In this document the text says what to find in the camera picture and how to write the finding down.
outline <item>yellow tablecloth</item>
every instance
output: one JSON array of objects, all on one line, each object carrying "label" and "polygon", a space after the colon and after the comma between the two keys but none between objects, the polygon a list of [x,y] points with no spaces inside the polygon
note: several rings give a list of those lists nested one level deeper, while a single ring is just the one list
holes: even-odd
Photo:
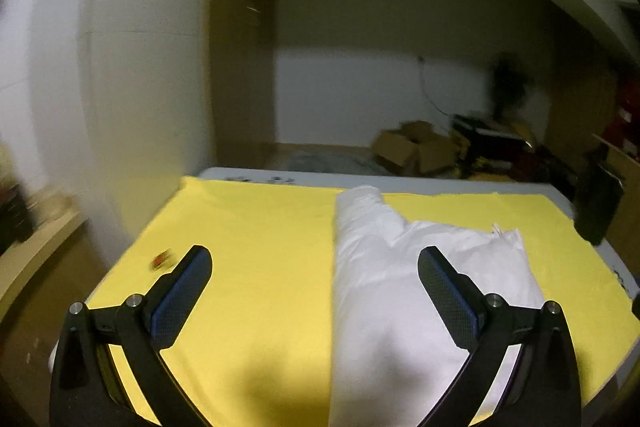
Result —
[{"label": "yellow tablecloth", "polygon": [[[213,274],[168,367],[216,427],[326,427],[337,188],[184,178],[182,187],[95,291],[91,308],[146,293],[156,254],[208,248]],[[546,299],[562,304],[586,403],[640,335],[616,277],[544,196],[386,194],[407,219],[520,229]],[[136,410],[156,421],[119,347],[112,349]]]}]

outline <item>small orange object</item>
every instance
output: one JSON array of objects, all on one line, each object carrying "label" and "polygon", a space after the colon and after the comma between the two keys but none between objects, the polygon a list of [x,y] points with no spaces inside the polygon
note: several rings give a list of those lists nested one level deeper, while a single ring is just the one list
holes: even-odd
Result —
[{"label": "small orange object", "polygon": [[151,261],[151,270],[158,270],[162,267],[172,266],[172,254],[169,250],[164,250],[161,254],[158,254]]}]

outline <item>cardboard box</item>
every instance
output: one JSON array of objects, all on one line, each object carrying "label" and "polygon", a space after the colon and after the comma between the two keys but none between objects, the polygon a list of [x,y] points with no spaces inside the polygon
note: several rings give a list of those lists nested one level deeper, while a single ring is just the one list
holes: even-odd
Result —
[{"label": "cardboard box", "polygon": [[433,132],[433,125],[422,120],[403,122],[400,126],[400,133],[414,143],[424,143],[433,136],[437,136]]},{"label": "cardboard box", "polygon": [[371,146],[380,164],[398,176],[418,176],[450,167],[456,148],[425,121],[405,122],[399,130],[381,132]]},{"label": "cardboard box", "polygon": [[433,134],[418,145],[418,172],[425,175],[452,166],[456,161],[456,146],[447,136]]},{"label": "cardboard box", "polygon": [[382,131],[371,145],[388,171],[398,176],[412,176],[417,172],[418,146],[397,131]]}]

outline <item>blue gripper pad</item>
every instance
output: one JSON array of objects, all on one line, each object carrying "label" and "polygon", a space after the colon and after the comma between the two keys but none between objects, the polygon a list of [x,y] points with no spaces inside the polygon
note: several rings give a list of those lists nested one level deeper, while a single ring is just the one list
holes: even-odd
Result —
[{"label": "blue gripper pad", "polygon": [[418,256],[418,276],[456,346],[472,351],[486,322],[484,295],[436,247]]},{"label": "blue gripper pad", "polygon": [[171,273],[162,275],[146,294],[144,321],[159,351],[174,345],[211,277],[211,254],[194,246]]}]

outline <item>shelf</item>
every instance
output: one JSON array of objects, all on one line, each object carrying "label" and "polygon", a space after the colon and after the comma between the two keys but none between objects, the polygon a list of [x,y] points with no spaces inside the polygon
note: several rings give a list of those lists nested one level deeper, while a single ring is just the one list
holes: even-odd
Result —
[{"label": "shelf", "polygon": [[70,208],[0,256],[0,322],[31,277],[83,222],[80,213]]}]

